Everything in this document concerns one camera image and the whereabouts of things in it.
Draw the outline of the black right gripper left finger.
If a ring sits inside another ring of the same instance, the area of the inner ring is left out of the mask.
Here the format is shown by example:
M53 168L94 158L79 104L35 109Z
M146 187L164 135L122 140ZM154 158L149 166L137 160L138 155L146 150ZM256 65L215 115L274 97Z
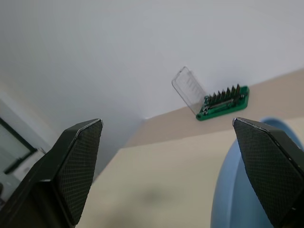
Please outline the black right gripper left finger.
M0 210L2 228L74 228L95 172L103 121L77 123L62 132Z

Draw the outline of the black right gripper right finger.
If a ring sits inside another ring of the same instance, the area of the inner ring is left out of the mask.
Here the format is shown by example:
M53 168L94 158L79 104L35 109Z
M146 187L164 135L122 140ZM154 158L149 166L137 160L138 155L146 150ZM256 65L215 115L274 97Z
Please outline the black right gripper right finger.
M275 228L304 226L304 151L279 128L233 120L245 171Z

